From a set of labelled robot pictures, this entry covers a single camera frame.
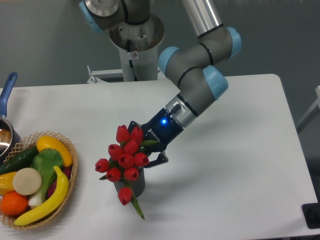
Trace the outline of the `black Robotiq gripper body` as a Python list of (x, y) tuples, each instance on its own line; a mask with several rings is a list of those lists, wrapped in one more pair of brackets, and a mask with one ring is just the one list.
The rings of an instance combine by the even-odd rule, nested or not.
[(141, 126), (144, 140), (157, 141), (146, 147), (146, 152), (156, 153), (164, 151), (184, 129), (162, 108), (149, 122)]

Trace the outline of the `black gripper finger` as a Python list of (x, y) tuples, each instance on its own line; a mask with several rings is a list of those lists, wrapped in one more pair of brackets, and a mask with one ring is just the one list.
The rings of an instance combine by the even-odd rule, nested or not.
[(137, 122), (135, 122), (135, 121), (132, 120), (132, 121), (128, 124), (127, 129), (128, 129), (129, 132), (132, 132), (135, 127), (139, 127), (139, 128), (140, 128), (141, 125), (140, 125), (139, 123), (137, 123)]
[(169, 162), (169, 158), (166, 155), (166, 151), (160, 151), (155, 160), (150, 160), (148, 164), (143, 166), (143, 168), (153, 168), (162, 164), (166, 164)]

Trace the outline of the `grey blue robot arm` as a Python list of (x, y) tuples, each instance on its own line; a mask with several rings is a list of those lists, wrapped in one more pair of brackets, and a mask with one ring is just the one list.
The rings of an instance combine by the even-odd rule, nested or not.
[(155, 145), (146, 154), (158, 153), (152, 168), (168, 161), (165, 149), (187, 126), (228, 89), (226, 78), (215, 65), (242, 48), (240, 34), (225, 27), (211, 0), (185, 0), (183, 6), (197, 35), (197, 44), (158, 51), (165, 30), (150, 11), (148, 0), (82, 0), (79, 8), (95, 32), (108, 30), (118, 48), (126, 82), (156, 80), (162, 72), (179, 93), (149, 122), (142, 125), (146, 140)]

